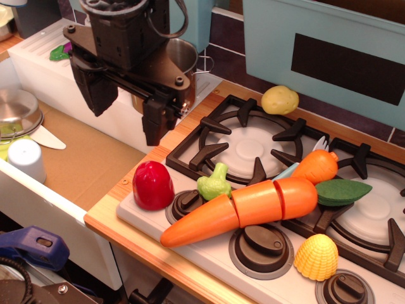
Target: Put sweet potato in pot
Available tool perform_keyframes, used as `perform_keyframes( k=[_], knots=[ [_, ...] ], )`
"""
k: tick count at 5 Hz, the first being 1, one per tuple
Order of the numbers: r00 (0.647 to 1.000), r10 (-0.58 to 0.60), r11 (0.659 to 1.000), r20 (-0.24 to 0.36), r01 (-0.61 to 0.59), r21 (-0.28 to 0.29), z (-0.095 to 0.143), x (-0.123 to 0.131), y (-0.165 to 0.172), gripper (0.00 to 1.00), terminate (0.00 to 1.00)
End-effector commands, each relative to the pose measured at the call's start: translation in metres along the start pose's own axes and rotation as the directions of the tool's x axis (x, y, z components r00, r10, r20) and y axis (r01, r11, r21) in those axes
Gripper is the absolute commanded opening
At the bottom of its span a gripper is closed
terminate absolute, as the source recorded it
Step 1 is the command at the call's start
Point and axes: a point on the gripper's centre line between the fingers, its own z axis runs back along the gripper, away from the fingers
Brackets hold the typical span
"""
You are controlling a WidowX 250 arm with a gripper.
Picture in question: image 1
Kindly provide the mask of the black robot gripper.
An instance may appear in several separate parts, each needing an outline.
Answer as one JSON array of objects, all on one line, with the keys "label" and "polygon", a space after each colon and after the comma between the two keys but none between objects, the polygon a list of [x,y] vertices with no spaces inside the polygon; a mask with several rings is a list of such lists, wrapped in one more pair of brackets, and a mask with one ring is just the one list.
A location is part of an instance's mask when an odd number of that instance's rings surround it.
[{"label": "black robot gripper", "polygon": [[158,146],[181,117],[190,82],[186,79],[180,89],[154,85],[135,69],[187,30],[185,3],[177,1],[184,22],[174,33],[168,1],[81,1],[80,5],[90,26],[69,25],[63,35],[72,44],[72,72],[87,106],[99,117],[117,99],[119,87],[142,96],[146,144]]}]

